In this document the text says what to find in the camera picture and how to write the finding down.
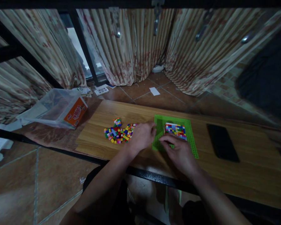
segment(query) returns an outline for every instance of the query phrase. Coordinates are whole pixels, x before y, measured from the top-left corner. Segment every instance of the person's right hand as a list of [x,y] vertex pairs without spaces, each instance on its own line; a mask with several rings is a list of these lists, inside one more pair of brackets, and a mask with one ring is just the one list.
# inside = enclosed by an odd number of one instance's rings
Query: person's right hand
[[[177,169],[191,179],[200,167],[189,143],[171,133],[163,135],[159,140]],[[172,149],[169,143],[173,144],[175,148]]]

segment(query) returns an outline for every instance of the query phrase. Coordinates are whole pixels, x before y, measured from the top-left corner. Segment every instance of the smartphone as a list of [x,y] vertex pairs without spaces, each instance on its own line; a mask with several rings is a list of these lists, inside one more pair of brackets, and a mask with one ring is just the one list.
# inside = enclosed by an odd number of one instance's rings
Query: smartphone
[[240,161],[238,155],[227,129],[225,127],[212,124],[207,124],[207,129],[216,156],[220,159],[239,163]]

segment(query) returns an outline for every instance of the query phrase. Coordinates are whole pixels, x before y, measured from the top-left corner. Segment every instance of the patterned curtain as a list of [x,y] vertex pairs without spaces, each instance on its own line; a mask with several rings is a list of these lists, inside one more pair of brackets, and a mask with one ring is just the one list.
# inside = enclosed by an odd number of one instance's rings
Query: patterned curtain
[[[0,10],[0,20],[64,88],[86,86],[56,10]],[[0,47],[7,43],[0,37]],[[0,63],[0,123],[31,108],[52,86],[22,57]]]
[[[217,9],[203,37],[196,42],[206,11],[180,9],[166,55],[166,76],[185,94],[198,96],[238,62],[281,29],[281,9],[259,20],[270,9]],[[262,21],[262,29],[247,44],[242,38]]]
[[153,9],[120,9],[120,38],[115,37],[108,9],[77,10],[84,36],[113,85],[132,85],[148,77],[160,59],[169,36],[174,9],[160,15],[157,36],[153,35]]
[[0,20],[61,86],[86,86],[76,50],[56,9],[0,10]]

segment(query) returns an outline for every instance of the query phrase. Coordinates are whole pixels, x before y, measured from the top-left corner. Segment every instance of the pile of lego bricks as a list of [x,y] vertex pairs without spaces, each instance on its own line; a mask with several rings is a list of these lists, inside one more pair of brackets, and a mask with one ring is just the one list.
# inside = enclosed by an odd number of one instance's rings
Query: pile of lego bricks
[[120,128],[122,126],[120,118],[114,119],[114,123],[113,127],[104,129],[105,137],[115,144],[128,142],[137,124],[128,124],[125,129],[122,129]]
[[165,123],[164,133],[173,133],[181,139],[187,141],[185,127],[180,124]]

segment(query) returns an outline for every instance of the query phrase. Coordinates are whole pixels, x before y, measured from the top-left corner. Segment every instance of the hand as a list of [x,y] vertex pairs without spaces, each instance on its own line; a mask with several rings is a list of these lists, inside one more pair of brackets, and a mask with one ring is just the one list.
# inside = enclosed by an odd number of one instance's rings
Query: hand
[[[171,133],[165,134],[159,140],[177,169],[192,179],[200,167],[195,160],[189,143]],[[169,143],[173,144],[175,148],[172,149]]]
[[141,150],[148,147],[154,141],[156,135],[156,124],[152,121],[149,123],[140,123],[134,130],[128,145],[130,149],[138,154]]

